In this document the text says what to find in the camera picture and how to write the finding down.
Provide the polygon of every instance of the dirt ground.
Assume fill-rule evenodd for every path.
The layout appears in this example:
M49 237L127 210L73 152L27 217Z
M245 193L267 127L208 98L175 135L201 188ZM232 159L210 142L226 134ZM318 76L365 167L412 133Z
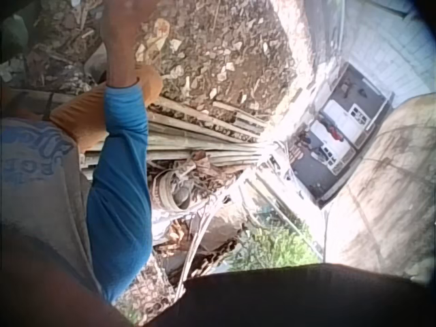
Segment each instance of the dirt ground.
M80 8L65 0L41 4L32 45L9 62L10 86L70 94L90 90L95 81L83 67L102 42L102 0L83 0ZM162 22L169 28L163 33ZM268 0L163 0L141 31L136 58L159 70L162 95L228 123L234 113L212 107L213 101L269 121L295 78L286 35ZM159 36L157 49L153 41ZM170 109L152 110L249 141Z
M165 78L163 96L229 123L232 114L213 108L213 100L268 120L294 77L287 38L269 1L163 1L158 12L171 26L169 42L154 59ZM149 40L153 21L143 31ZM181 42L177 50L172 40ZM172 78L178 66L183 73Z

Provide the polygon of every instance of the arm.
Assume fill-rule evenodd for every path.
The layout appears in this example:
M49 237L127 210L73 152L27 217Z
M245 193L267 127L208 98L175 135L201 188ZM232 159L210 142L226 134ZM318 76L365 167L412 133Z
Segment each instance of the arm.
M93 269L109 302L128 287L145 265L152 246L151 203L146 184L148 128L134 70L136 28L123 29L133 20L126 19L128 13L119 8L126 3L129 1L108 0L105 4L104 21L117 27L114 31L106 25L103 35L109 64L104 95L109 136L94 172L87 205Z

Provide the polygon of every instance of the orange cloth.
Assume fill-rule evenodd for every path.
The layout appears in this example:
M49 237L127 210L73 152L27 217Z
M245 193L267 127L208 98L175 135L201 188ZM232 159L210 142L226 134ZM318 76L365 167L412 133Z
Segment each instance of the orange cloth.
M142 66L136 71L145 104L152 104L161 93L162 79L150 65ZM50 113L50 121L77 142L81 153L102 141L107 135L103 110L105 86L106 83L100 84Z

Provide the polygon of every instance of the red object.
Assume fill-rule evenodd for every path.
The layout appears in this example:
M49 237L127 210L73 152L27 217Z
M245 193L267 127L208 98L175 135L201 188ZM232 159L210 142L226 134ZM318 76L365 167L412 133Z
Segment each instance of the red object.
M340 134L336 128L334 128L333 126L328 128L328 131L330 132L330 134L332 134L332 137L336 140L336 141L343 141L343 136L342 134Z

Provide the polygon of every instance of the white wall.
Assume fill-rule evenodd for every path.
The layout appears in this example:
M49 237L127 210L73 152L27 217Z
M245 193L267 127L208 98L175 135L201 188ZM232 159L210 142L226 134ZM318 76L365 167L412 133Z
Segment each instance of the white wall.
M408 12L408 0L375 0ZM345 1L343 56L387 97L393 106L435 92L435 41L426 25L402 19L368 3Z

